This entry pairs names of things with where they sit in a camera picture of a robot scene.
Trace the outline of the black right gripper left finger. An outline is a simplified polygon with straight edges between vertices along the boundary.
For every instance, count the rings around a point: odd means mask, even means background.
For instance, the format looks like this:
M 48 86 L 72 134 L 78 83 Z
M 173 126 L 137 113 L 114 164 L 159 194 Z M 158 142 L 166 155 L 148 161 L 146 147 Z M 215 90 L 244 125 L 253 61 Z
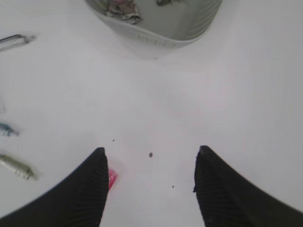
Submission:
M 58 185 L 2 217 L 2 227 L 98 227 L 109 191 L 104 148 L 97 148 Z

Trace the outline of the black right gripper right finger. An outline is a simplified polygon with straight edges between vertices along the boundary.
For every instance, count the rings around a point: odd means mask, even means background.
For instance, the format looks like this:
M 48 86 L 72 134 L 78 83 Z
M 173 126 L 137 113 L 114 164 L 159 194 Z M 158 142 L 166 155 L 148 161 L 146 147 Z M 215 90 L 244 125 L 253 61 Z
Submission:
M 201 146 L 194 173 L 197 202 L 206 227 L 301 227 L 302 212 L 261 190 Z

